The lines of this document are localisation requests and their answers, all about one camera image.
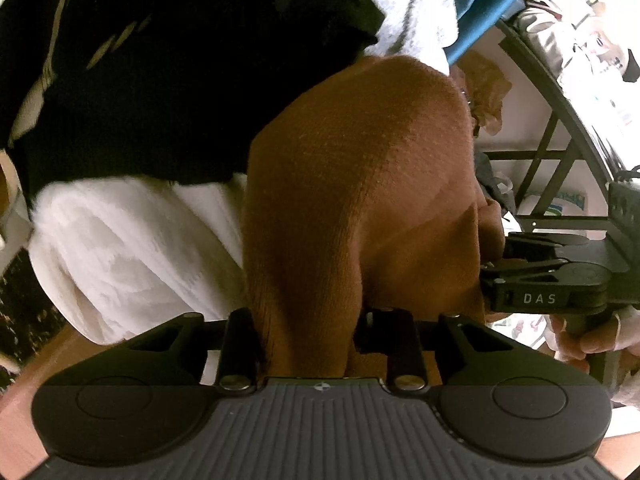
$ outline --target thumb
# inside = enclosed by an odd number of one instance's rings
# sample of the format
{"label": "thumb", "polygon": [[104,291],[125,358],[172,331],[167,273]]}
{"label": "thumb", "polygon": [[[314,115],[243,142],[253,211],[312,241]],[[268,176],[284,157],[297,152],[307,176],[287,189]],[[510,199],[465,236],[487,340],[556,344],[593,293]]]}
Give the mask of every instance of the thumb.
{"label": "thumb", "polygon": [[612,317],[605,324],[587,332],[580,338],[580,348],[585,354],[609,352],[616,346],[618,318]]}

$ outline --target logo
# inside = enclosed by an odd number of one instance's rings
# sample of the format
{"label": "logo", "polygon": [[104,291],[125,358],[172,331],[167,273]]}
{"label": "logo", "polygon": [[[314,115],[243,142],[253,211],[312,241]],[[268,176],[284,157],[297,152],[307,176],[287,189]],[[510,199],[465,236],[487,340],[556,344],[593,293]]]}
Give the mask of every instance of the logo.
{"label": "logo", "polygon": [[318,383],[314,385],[314,390],[318,390],[319,392],[326,392],[331,389],[331,386],[327,383]]}

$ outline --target brown garment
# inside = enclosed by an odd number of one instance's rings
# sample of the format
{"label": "brown garment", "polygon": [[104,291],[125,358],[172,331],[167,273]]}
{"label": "brown garment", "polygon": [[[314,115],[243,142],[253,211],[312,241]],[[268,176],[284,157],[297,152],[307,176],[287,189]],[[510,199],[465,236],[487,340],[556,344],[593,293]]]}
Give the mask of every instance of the brown garment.
{"label": "brown garment", "polygon": [[332,76],[256,137],[244,268],[270,375],[383,376],[353,348],[363,298],[483,320],[479,265],[504,235],[472,152],[452,80],[405,57]]}

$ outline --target white wall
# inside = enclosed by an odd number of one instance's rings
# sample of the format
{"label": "white wall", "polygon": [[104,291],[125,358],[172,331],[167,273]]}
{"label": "white wall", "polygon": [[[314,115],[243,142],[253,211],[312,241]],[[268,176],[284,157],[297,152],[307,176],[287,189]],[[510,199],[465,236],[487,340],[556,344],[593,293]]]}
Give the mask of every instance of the white wall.
{"label": "white wall", "polygon": [[[483,151],[535,150],[551,115],[551,107],[518,66],[500,48],[499,43],[503,37],[503,34],[494,27],[473,47],[480,54],[495,62],[513,84],[513,88],[502,104],[502,130],[496,136],[490,136],[481,130],[476,145]],[[549,144],[549,149],[564,150],[569,140],[570,136],[567,130],[559,123]],[[545,160],[540,164],[536,177],[529,188],[531,192],[540,192],[544,189],[557,164],[556,160]],[[513,180],[514,189],[517,189],[530,162],[526,160],[499,160],[494,161],[492,165],[494,171],[501,171],[510,177]],[[607,215],[607,203],[583,160],[578,160],[574,164],[561,189],[581,192],[587,197],[587,214]]]}

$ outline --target black device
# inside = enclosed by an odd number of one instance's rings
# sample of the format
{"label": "black device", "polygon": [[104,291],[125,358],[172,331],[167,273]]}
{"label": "black device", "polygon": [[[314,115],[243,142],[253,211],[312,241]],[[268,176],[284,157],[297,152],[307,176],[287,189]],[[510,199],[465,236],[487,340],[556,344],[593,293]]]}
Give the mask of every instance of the black device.
{"label": "black device", "polygon": [[[637,304],[639,190],[611,184],[605,240],[510,236],[506,256],[528,262],[482,269],[493,309],[575,316],[584,330]],[[387,356],[386,378],[258,381],[247,309],[219,322],[185,314],[37,391],[50,458],[30,479],[614,478],[593,458],[611,417],[602,378],[457,314],[365,308],[354,343]],[[212,349],[218,378],[203,386]],[[429,384],[423,351],[442,385]]]}

